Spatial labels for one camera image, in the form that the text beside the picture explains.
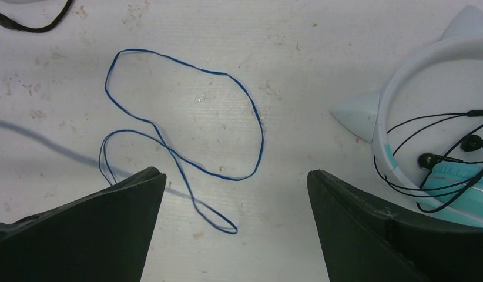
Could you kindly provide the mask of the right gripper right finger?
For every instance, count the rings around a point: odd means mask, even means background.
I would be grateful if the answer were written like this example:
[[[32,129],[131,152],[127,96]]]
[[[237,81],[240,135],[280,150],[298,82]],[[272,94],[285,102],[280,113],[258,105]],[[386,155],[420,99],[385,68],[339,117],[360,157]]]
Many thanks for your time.
[[[307,190],[331,281],[483,281],[483,228],[435,219],[323,170]]]

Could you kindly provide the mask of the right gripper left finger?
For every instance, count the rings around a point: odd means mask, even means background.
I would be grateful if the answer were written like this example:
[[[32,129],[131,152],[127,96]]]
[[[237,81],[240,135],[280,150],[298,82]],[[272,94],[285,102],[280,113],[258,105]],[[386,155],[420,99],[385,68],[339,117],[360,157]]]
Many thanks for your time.
[[[148,167],[107,189],[0,223],[0,281],[140,281],[165,191]]]

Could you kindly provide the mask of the teal cat-ear headphones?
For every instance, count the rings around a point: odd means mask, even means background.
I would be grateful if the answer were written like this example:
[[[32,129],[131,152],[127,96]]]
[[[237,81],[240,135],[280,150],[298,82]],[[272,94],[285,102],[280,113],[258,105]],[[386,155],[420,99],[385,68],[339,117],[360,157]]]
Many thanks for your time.
[[[368,142],[390,189],[436,219],[483,228],[483,12],[466,6],[442,37],[382,86],[331,109]]]

